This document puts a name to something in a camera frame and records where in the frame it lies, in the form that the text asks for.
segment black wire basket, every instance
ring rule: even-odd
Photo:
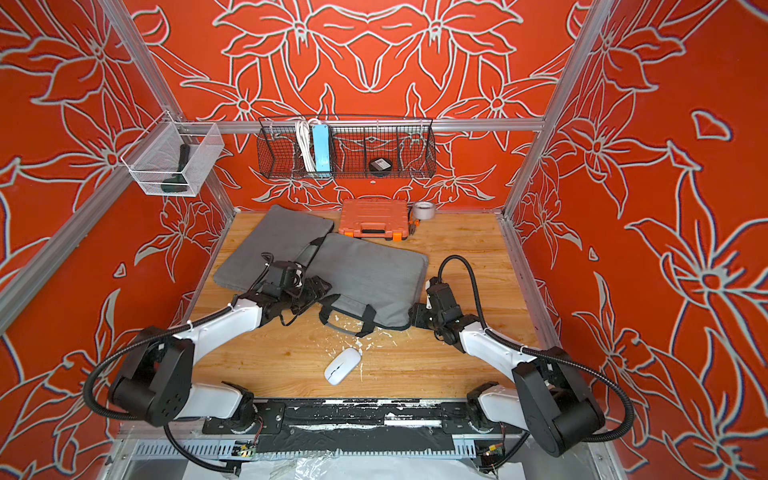
[[[296,121],[329,126],[330,172],[309,172],[296,139]],[[430,178],[435,174],[431,118],[369,115],[262,117],[257,135],[259,173],[277,178]],[[315,157],[313,142],[310,150]]]

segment gray laptop bag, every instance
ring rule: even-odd
[[[333,220],[274,205],[219,267],[214,274],[214,282],[238,292],[248,290],[264,268],[262,252],[273,254],[275,260],[294,261],[307,266],[331,230]]]
[[[408,310],[424,287],[428,257],[367,240],[329,233],[307,276],[317,275],[332,285],[319,301],[320,321],[344,333],[364,337],[375,326],[404,330]],[[328,323],[332,311],[362,320],[359,332]]]

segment orange toolbox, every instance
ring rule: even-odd
[[[408,228],[405,200],[350,198],[342,204],[339,222],[342,235],[398,241],[408,237]]]

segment wire mesh basket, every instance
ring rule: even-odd
[[[296,121],[311,115],[260,118],[259,170],[266,178],[430,178],[436,169],[432,119],[325,115],[330,172],[307,171]],[[314,145],[310,150],[315,157]]]
[[[195,197],[224,148],[216,124],[199,144],[185,143],[174,121],[159,121],[157,130],[148,127],[121,157],[123,164],[147,195]],[[128,155],[139,140],[148,142],[138,155]]]

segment red wire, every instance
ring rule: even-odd
[[[264,421],[259,417],[259,431],[256,432],[256,436],[253,437],[253,443],[256,444],[256,440],[259,438],[259,434],[261,433],[261,429],[264,428]]]

